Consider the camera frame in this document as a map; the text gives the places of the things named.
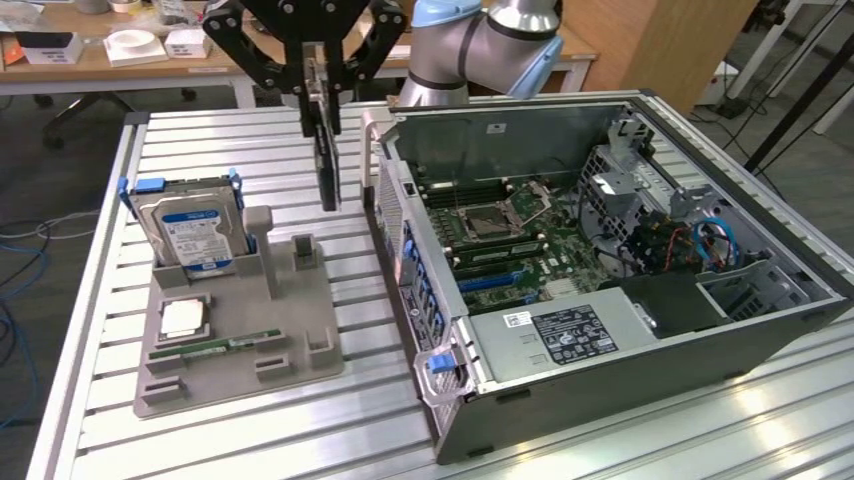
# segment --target sticker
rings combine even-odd
[[[517,253],[532,252],[537,248],[539,248],[539,243],[535,242],[535,243],[529,243],[527,245],[519,245],[519,246],[512,247],[512,249],[509,250],[509,253],[516,255]]]
[[[505,257],[507,255],[509,255],[507,252],[485,253],[483,255],[477,255],[476,257],[472,257],[471,261],[472,262],[479,262],[480,260],[491,260],[493,258]]]
[[[507,328],[520,327],[531,324],[531,312],[516,312],[504,315],[504,323]]]
[[[189,352],[189,353],[184,353],[181,355],[182,358],[204,358],[204,357],[210,357],[213,355],[221,355],[222,353],[225,353],[226,348],[225,347],[210,347],[208,349],[204,350],[198,350],[197,352]]]
[[[537,315],[532,321],[557,365],[619,350],[589,305]]]
[[[192,271],[222,268],[233,256],[225,235],[216,231],[222,219],[216,210],[162,216],[165,233],[180,264]]]
[[[505,123],[489,123],[485,126],[485,133],[487,134],[493,134],[493,133],[504,133],[504,130],[507,130],[507,124]]]
[[[194,67],[188,68],[189,73],[225,73],[228,69],[225,67]]]

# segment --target connector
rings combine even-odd
[[[515,285],[521,278],[521,271],[504,273],[485,278],[475,278],[471,280],[461,280],[456,282],[456,287],[460,293],[475,292],[477,290],[487,290],[489,288],[505,287]]]

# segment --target aluminum workbench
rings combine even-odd
[[[850,316],[744,377],[435,465],[358,200],[358,117],[369,105],[341,111],[342,205],[333,213],[320,209],[312,145],[292,110],[129,117],[138,122],[121,134],[28,478],[854,476]],[[312,232],[322,244],[346,367],[318,383],[140,420],[130,403],[152,251],[118,204],[116,180],[214,176],[229,166],[245,179],[245,204],[273,208],[270,240]],[[761,203],[767,190],[743,187]]]

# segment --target white label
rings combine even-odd
[[[228,239],[216,231],[222,219],[216,210],[162,216],[165,233],[185,269],[204,272],[222,268],[233,259]]]
[[[504,133],[504,130],[507,130],[507,124],[505,123],[489,123],[485,126],[485,133],[492,135],[496,133]]]
[[[501,258],[501,257],[505,257],[507,255],[509,255],[507,252],[487,253],[484,255],[477,255],[471,259],[471,261],[479,262],[480,260],[491,260],[492,258]]]
[[[504,315],[504,323],[507,328],[520,327],[531,324],[531,312],[516,312]]]

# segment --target blue hard drive label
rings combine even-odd
[[[180,264],[196,276],[206,276],[233,260],[228,238],[217,231],[218,211],[170,213],[162,225]]]
[[[551,360],[557,365],[617,350],[589,305],[532,317]]]

